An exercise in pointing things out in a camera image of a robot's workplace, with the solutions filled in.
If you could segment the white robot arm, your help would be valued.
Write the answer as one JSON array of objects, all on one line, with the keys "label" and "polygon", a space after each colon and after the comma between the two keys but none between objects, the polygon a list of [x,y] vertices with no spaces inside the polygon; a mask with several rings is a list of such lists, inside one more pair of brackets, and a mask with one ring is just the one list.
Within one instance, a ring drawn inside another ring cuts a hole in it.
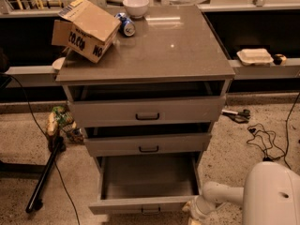
[{"label": "white robot arm", "polygon": [[242,225],[300,225],[300,176],[265,161],[251,169],[243,187],[207,182],[202,194],[183,207],[190,215],[188,225],[203,225],[226,203],[242,207]]}]

